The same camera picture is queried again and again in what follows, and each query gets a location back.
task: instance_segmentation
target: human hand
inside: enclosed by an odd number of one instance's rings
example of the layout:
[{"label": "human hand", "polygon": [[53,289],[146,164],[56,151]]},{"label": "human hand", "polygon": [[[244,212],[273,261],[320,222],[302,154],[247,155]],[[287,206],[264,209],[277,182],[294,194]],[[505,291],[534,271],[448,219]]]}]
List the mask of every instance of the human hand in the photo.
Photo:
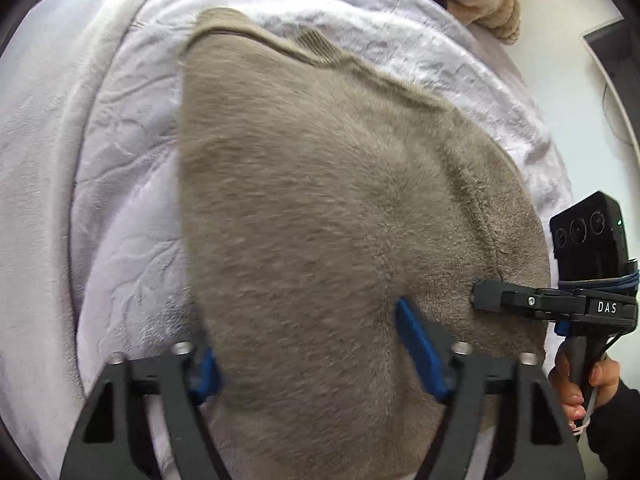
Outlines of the human hand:
[{"label": "human hand", "polygon": [[[574,420],[584,418],[586,412],[582,406],[584,398],[580,387],[569,381],[569,361],[564,355],[562,346],[556,354],[556,366],[549,374],[549,382],[558,393],[564,416],[569,421],[569,427],[575,430]],[[609,402],[618,390],[620,383],[620,363],[606,357],[597,362],[591,369],[589,384],[599,387],[594,408]]]}]

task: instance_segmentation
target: brown sweater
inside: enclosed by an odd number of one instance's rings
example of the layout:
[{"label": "brown sweater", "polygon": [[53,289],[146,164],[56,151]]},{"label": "brown sweater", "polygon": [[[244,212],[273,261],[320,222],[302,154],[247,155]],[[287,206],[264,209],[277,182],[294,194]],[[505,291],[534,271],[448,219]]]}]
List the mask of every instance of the brown sweater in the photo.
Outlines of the brown sweater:
[{"label": "brown sweater", "polygon": [[478,351],[542,358],[544,324],[469,305],[479,278],[548,286],[518,171],[451,104],[315,31],[211,9],[185,65],[184,237],[241,461],[260,480],[410,474],[442,409],[399,296]]}]

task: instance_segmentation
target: camera lens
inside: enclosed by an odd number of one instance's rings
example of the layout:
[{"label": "camera lens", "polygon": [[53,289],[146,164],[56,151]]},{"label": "camera lens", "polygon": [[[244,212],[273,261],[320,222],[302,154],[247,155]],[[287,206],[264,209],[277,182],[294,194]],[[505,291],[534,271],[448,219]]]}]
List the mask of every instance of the camera lens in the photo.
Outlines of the camera lens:
[{"label": "camera lens", "polygon": [[600,211],[596,211],[591,215],[591,221],[589,222],[591,225],[591,230],[593,234],[599,235],[604,231],[604,215]]},{"label": "camera lens", "polygon": [[566,231],[562,228],[556,231],[556,243],[560,249],[566,245]]},{"label": "camera lens", "polygon": [[571,222],[569,236],[574,244],[583,244],[587,239],[587,224],[584,218],[578,218]]}]

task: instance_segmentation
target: screw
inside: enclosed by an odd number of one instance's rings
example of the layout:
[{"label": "screw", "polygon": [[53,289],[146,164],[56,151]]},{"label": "screw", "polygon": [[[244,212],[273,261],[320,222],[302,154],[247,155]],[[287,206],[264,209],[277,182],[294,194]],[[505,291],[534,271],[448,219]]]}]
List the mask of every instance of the screw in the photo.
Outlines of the screw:
[{"label": "screw", "polygon": [[524,365],[535,366],[538,364],[538,356],[530,352],[520,354],[520,362]]},{"label": "screw", "polygon": [[193,345],[188,341],[182,341],[181,343],[176,343],[171,347],[171,352],[176,355],[185,355],[190,354],[193,350]]},{"label": "screw", "polygon": [[455,343],[453,343],[453,346],[451,347],[451,351],[454,354],[460,354],[460,355],[469,355],[471,354],[471,345],[469,343],[465,343],[462,341],[457,341]]},{"label": "screw", "polygon": [[124,362],[124,354],[122,352],[114,352],[107,357],[107,362],[110,365],[121,365]]}]

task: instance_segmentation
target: sweater sleeve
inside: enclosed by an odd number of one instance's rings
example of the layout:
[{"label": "sweater sleeve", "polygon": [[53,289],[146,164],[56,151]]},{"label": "sweater sleeve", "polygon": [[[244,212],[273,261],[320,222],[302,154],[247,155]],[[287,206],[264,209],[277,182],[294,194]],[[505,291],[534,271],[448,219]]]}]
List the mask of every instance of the sweater sleeve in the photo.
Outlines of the sweater sleeve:
[{"label": "sweater sleeve", "polygon": [[609,472],[609,480],[640,475],[640,393],[620,381],[618,392],[591,415],[589,446]]}]

